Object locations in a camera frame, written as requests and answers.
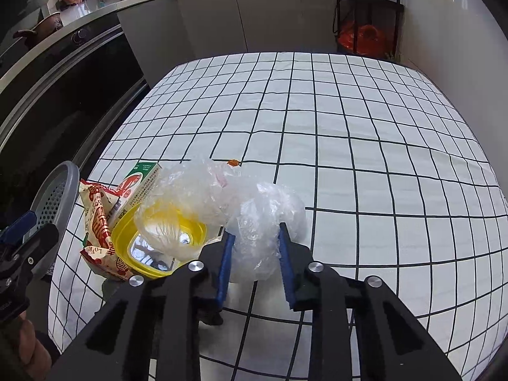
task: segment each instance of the yellow plastic container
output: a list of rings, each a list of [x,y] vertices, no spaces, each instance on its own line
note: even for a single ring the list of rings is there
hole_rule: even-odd
[[[111,232],[111,240],[116,253],[127,266],[148,278],[156,279],[171,275],[180,266],[180,262],[174,258],[165,257],[164,254],[151,248],[141,238],[134,223],[134,214],[138,207],[139,204],[128,211]],[[189,242],[189,245],[203,245],[206,237],[205,224],[186,219],[180,214],[178,214],[178,221],[181,236]],[[168,266],[169,270],[163,271],[149,264],[154,264],[154,262],[161,264],[161,261]]]

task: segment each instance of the pot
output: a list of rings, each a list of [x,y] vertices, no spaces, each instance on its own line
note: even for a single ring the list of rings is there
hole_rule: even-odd
[[[13,38],[25,37],[25,45],[29,49],[33,49],[46,37],[52,35],[56,30],[63,27],[62,19],[60,18],[60,12],[56,12],[49,17],[44,18],[39,24],[37,24],[31,30],[18,30],[13,34]]]

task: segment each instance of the metal screw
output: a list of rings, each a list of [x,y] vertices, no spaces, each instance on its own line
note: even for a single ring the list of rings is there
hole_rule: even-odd
[[[141,275],[134,275],[129,278],[130,286],[139,286],[144,281],[145,281],[145,279]]]
[[[321,262],[311,262],[308,267],[312,272],[321,272],[324,269]]]
[[[369,276],[367,283],[373,288],[379,288],[383,284],[383,280],[378,276]]]
[[[202,263],[201,261],[192,261],[191,263],[189,263],[189,269],[192,272],[201,271],[204,267],[205,264]]]

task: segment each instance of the white tablecloth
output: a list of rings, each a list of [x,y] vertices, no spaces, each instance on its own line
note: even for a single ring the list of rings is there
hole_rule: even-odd
[[[117,185],[139,159],[238,159],[295,189],[315,259],[378,275],[466,380],[502,342],[506,202],[482,149],[425,76],[344,55],[249,53],[176,67],[116,133],[90,179]],[[61,349],[101,307],[103,278],[80,259],[75,205],[51,286]],[[201,327],[203,381],[306,379],[311,314],[294,313],[280,272],[231,284],[224,325]],[[356,334],[352,366],[359,378]]]

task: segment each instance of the knob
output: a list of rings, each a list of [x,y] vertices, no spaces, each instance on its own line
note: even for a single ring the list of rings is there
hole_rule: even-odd
[[[74,43],[81,44],[85,41],[87,34],[88,32],[86,31],[86,29],[81,28],[74,33],[74,35],[72,36],[72,40]]]

